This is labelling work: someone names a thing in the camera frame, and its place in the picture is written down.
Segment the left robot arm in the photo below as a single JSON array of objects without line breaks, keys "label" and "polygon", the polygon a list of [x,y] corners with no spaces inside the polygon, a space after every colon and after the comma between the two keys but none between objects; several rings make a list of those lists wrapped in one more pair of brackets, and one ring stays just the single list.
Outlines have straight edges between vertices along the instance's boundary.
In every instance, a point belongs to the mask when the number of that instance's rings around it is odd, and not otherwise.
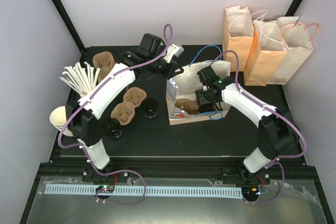
[{"label": "left robot arm", "polygon": [[164,41],[153,34],[145,34],[138,46],[124,52],[117,59],[110,73],[86,96],[77,102],[66,104],[67,128],[72,132],[88,155],[88,161],[95,166],[94,175],[102,182],[108,181],[113,174],[110,157],[103,145],[103,113],[112,101],[136,78],[146,72],[158,73],[166,78],[183,73],[176,62],[184,51],[178,44]]}]

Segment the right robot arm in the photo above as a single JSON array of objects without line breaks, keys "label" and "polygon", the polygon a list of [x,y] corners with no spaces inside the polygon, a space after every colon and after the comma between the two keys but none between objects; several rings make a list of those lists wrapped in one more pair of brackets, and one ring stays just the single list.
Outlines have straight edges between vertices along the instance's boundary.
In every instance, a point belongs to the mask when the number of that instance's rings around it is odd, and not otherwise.
[{"label": "right robot arm", "polygon": [[252,183],[258,177],[259,170],[268,167],[282,153],[299,144],[300,131],[287,108],[276,108],[264,103],[244,90],[236,79],[220,78],[211,66],[198,71],[197,76],[203,85],[202,89],[195,91],[200,109],[225,102],[257,127],[258,145],[244,159],[244,167],[238,171],[243,183]]}]

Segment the brown carrier half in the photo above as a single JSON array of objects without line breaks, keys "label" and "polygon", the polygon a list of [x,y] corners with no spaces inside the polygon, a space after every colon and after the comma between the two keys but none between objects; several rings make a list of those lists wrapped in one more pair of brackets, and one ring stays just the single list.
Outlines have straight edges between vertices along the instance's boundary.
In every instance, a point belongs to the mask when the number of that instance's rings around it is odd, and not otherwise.
[{"label": "brown carrier half", "polygon": [[129,88],[123,96],[123,102],[117,104],[111,112],[111,118],[117,119],[121,125],[129,124],[135,116],[135,109],[141,105],[147,93],[138,88]]}]

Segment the blue checkered paper bag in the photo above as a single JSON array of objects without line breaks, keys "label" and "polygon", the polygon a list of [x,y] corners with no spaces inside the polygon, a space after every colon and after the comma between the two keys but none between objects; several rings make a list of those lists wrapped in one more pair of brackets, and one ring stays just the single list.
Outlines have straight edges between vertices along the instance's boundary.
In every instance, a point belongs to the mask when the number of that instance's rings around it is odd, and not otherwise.
[{"label": "blue checkered paper bag", "polygon": [[220,78],[228,77],[230,74],[230,62],[216,60],[214,63],[211,63],[210,60],[206,60],[185,65],[182,74],[167,80],[166,104],[171,126],[207,120],[217,121],[224,118],[228,113],[230,105],[225,102],[220,103],[222,111],[205,112],[197,115],[189,115],[185,111],[175,107],[177,99],[196,100],[195,91],[203,89],[203,84],[200,82],[197,72],[207,66],[211,66]]}]

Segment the brown pulp cup carrier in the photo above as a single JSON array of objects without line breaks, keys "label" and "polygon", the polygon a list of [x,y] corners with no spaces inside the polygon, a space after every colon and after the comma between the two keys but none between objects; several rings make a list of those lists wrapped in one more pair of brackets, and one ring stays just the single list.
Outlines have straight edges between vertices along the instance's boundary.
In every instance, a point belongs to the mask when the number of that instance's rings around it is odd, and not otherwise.
[{"label": "brown pulp cup carrier", "polygon": [[189,115],[197,115],[200,114],[199,106],[196,100],[190,99],[177,99],[175,103],[175,107],[181,109],[188,113]]}]

